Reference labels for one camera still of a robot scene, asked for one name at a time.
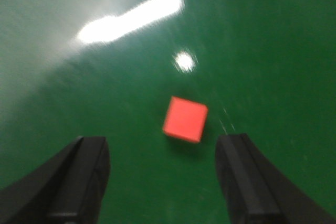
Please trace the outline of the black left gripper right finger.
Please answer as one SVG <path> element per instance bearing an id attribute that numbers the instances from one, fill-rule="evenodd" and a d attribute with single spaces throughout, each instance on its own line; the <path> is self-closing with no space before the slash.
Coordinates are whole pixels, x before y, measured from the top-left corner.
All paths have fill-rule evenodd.
<path id="1" fill-rule="evenodd" d="M 335 223 L 247 134 L 218 137 L 215 167 L 231 223 Z"/>

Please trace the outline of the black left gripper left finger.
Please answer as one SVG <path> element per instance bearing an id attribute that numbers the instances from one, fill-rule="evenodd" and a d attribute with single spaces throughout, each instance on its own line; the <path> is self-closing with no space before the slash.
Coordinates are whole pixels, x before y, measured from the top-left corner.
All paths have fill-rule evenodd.
<path id="1" fill-rule="evenodd" d="M 1 190 L 1 223 L 97 223 L 109 176 L 106 138 L 79 137 Z"/>

